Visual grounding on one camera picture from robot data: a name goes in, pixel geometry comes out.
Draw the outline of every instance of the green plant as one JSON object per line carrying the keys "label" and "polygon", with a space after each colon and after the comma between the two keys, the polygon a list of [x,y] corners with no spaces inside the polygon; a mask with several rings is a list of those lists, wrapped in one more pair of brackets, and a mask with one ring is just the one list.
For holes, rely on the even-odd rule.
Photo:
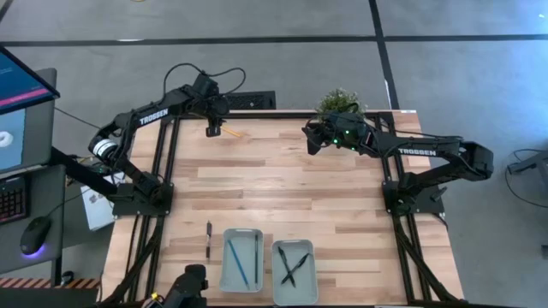
{"label": "green plant", "polygon": [[332,90],[319,102],[316,109],[320,115],[330,112],[353,112],[363,116],[366,113],[367,105],[363,108],[358,99],[358,93],[350,93],[342,88]]}

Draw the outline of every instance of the wood grain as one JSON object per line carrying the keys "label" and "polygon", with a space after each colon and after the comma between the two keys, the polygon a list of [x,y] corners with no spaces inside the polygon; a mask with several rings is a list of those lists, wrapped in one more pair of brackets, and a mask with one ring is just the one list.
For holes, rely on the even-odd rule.
{"label": "wood grain", "polygon": [[[397,129],[420,131],[416,113],[395,111],[394,117]],[[205,137],[204,121],[181,123],[172,179],[176,193],[158,265],[159,293],[168,292],[186,265],[201,263],[207,268],[210,288],[203,295],[210,305],[272,305],[272,242],[309,239],[315,248],[318,304],[405,303],[396,240],[384,212],[380,160],[334,147],[309,156],[301,132],[304,122],[230,120],[225,125],[242,137],[223,133],[211,139]],[[135,137],[132,161],[142,169],[152,166],[158,129],[154,123]],[[403,157],[403,163],[415,172],[430,167],[423,157]],[[447,231],[432,216],[420,214],[416,219],[425,260],[450,292],[462,297]],[[116,221],[103,274],[104,294],[110,294],[124,276],[133,220]],[[209,264],[207,221],[213,225]],[[219,290],[226,228],[259,228],[265,234],[261,292]],[[140,296],[148,265],[144,269]],[[417,275],[413,277],[419,298]]]}

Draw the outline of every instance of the monitor screen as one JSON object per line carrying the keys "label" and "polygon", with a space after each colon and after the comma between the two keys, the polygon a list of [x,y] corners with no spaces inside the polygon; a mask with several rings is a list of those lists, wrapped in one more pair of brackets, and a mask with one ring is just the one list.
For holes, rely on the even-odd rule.
{"label": "monitor screen", "polygon": [[58,92],[0,47],[0,115],[58,97]]}

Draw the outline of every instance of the keyboard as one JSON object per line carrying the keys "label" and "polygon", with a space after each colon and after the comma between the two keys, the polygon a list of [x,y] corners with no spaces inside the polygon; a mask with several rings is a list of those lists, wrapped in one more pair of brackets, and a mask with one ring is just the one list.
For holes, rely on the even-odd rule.
{"label": "keyboard", "polygon": [[23,219],[28,214],[25,177],[0,180],[0,224]]}
{"label": "keyboard", "polygon": [[236,92],[227,94],[231,110],[274,110],[276,108],[276,93],[264,92]]}

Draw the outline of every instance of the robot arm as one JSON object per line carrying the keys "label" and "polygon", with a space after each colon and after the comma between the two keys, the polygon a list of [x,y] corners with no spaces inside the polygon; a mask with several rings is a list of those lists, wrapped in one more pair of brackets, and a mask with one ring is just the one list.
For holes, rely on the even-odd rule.
{"label": "robot arm", "polygon": [[[217,82],[202,72],[192,86],[185,85],[170,92],[154,103],[117,115],[111,123],[102,127],[93,137],[89,151],[105,165],[122,171],[132,179],[132,184],[120,186],[116,196],[110,199],[131,198],[142,204],[158,205],[170,197],[167,183],[161,183],[155,175],[142,172],[128,158],[128,151],[136,130],[164,118],[197,115],[208,121],[207,137],[218,136],[223,123],[222,116],[229,113],[228,101],[219,95]],[[120,144],[112,140],[120,137]]]}
{"label": "robot arm", "polygon": [[375,158],[387,158],[399,153],[440,157],[449,162],[420,174],[405,173],[396,188],[395,199],[400,204],[413,204],[416,196],[428,187],[457,179],[482,181],[489,179],[493,172],[493,153],[474,142],[458,137],[396,137],[368,125],[362,116],[354,113],[331,112],[322,115],[321,121],[309,121],[302,131],[308,138],[310,155],[315,155],[323,147],[335,145]]}
{"label": "robot arm", "polygon": [[202,264],[190,264],[185,267],[185,272],[173,282],[165,298],[154,294],[149,299],[119,303],[118,300],[110,296],[87,308],[206,308],[207,299],[202,297],[201,292],[208,287],[206,267]]}

